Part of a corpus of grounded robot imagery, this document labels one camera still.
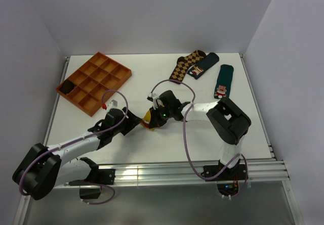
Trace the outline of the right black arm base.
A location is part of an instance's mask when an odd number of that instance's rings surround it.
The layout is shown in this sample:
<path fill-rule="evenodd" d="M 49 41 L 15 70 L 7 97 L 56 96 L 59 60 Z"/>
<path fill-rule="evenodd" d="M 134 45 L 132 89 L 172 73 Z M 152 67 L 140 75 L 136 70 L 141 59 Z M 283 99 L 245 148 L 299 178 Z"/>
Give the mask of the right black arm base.
<path fill-rule="evenodd" d="M 203 167 L 203 172 L 201 176 L 205 178 L 210 178 L 216 175 L 222 168 L 223 164 L 220 162 L 217 165 L 205 165 Z M 233 168 L 226 168 L 219 176 L 217 176 L 213 181 L 228 183 L 217 184 L 217 189 L 221 195 L 233 196 L 239 192 L 239 182 L 248 181 L 248 173 L 246 171 L 246 166 L 244 164 L 236 164 Z"/>

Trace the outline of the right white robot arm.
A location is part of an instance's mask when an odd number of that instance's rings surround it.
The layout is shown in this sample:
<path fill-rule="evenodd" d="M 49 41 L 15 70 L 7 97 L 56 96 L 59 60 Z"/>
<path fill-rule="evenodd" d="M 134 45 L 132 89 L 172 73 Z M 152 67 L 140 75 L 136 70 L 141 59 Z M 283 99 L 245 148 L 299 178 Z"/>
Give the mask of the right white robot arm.
<path fill-rule="evenodd" d="M 240 160 L 241 143 L 250 126 L 250 118 L 228 98 L 211 103 L 180 102 L 169 90 L 147 97 L 152 107 L 147 111 L 142 124 L 148 129 L 160 128 L 169 119 L 175 121 L 209 121 L 221 140 L 223 151 L 219 163 L 219 174 L 224 179 L 231 179 L 237 172 Z"/>

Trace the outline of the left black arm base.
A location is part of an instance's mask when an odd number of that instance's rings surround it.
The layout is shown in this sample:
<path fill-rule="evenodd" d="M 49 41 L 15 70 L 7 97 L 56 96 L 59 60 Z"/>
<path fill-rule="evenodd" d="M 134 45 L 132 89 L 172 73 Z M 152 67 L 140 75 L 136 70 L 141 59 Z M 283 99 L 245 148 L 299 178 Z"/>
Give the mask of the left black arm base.
<path fill-rule="evenodd" d="M 80 188 L 79 197 L 83 202 L 91 205 L 100 205 L 111 201 L 115 197 L 115 189 L 111 186 L 114 184 L 115 169 L 96 169 L 91 171 L 87 178 L 84 180 L 71 181 L 70 186 L 97 186 L 96 188 Z M 92 200 L 99 199 L 102 191 L 109 189 L 111 195 L 107 200 L 96 202 Z"/>

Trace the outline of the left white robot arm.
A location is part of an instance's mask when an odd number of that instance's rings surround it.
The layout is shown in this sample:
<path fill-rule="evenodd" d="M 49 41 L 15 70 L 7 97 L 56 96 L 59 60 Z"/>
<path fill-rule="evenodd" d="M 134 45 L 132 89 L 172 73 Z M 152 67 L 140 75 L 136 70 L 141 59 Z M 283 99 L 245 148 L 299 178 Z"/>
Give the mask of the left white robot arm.
<path fill-rule="evenodd" d="M 34 200 L 45 197 L 55 186 L 111 185 L 114 171 L 105 172 L 83 155 L 110 144 L 113 137 L 128 134 L 141 123 L 141 118 L 126 108 L 112 108 L 83 135 L 62 144 L 46 147 L 33 145 L 13 173 L 12 180 L 25 195 Z"/>

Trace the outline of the yellow sock with character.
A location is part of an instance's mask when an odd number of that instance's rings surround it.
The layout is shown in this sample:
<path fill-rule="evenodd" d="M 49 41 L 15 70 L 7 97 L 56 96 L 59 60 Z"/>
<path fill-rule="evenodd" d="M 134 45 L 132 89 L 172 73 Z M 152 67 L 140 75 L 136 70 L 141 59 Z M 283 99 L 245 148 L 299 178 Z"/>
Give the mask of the yellow sock with character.
<path fill-rule="evenodd" d="M 162 127 L 166 122 L 161 118 L 160 110 L 151 107 L 142 118 L 141 124 L 143 127 L 154 130 Z"/>

